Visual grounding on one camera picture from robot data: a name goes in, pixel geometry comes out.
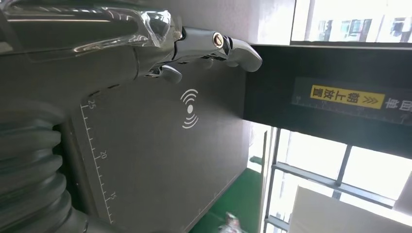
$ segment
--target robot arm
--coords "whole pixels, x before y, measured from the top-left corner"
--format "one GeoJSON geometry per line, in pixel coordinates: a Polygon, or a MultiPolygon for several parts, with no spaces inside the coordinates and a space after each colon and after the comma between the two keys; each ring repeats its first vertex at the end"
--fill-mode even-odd
{"type": "Polygon", "coordinates": [[[140,77],[181,74],[167,66],[194,58],[257,70],[245,42],[180,27],[167,11],[115,1],[0,1],[0,233],[114,233],[71,207],[60,124],[96,91],[140,77]]]}

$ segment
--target white wall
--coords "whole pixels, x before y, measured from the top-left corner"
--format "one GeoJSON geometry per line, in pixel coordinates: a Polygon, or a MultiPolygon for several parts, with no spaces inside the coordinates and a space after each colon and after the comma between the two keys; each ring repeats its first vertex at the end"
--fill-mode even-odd
{"type": "Polygon", "coordinates": [[[294,0],[123,0],[168,9],[183,25],[251,44],[289,44],[294,0]]]}
{"type": "Polygon", "coordinates": [[[412,216],[412,172],[403,187],[403,190],[396,200],[394,210],[412,216]]]}
{"type": "Polygon", "coordinates": [[[308,23],[309,6],[311,1],[315,0],[296,0],[292,40],[302,41],[305,39],[306,25],[308,23]]]}
{"type": "Polygon", "coordinates": [[[412,227],[299,187],[289,233],[411,233],[412,227]]]}

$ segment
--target metal joint screw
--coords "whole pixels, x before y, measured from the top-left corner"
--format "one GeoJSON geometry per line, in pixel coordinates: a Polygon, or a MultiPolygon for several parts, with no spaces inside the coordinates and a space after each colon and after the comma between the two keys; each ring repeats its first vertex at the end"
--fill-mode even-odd
{"type": "Polygon", "coordinates": [[[223,47],[223,36],[222,34],[215,32],[213,34],[213,43],[217,48],[221,48],[223,47]]]}

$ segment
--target window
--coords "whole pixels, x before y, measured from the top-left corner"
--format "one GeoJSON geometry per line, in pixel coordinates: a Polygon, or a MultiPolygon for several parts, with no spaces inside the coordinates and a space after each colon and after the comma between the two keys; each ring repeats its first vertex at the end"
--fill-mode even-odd
{"type": "Polygon", "coordinates": [[[297,0],[292,41],[410,43],[411,7],[407,0],[297,0]]]}
{"type": "Polygon", "coordinates": [[[353,147],[343,182],[396,200],[411,169],[410,159],[353,147]]]}
{"type": "Polygon", "coordinates": [[[266,226],[266,232],[267,233],[286,233],[287,231],[279,229],[272,224],[268,224],[266,226]]]}
{"type": "MultiPolygon", "coordinates": [[[[362,30],[362,22],[358,28],[346,24],[342,30],[362,30]]],[[[412,226],[412,216],[392,210],[411,173],[411,159],[283,129],[278,132],[267,233],[289,229],[298,186],[412,226]]]]}
{"type": "Polygon", "coordinates": [[[252,122],[250,125],[249,157],[247,167],[257,172],[262,171],[264,136],[270,126],[252,122]]]}
{"type": "Polygon", "coordinates": [[[277,160],[335,179],[345,150],[343,143],[281,130],[277,160]]]}
{"type": "Polygon", "coordinates": [[[272,191],[269,214],[285,222],[289,222],[298,186],[331,197],[333,189],[300,177],[275,170],[273,187],[280,187],[272,191]]]}

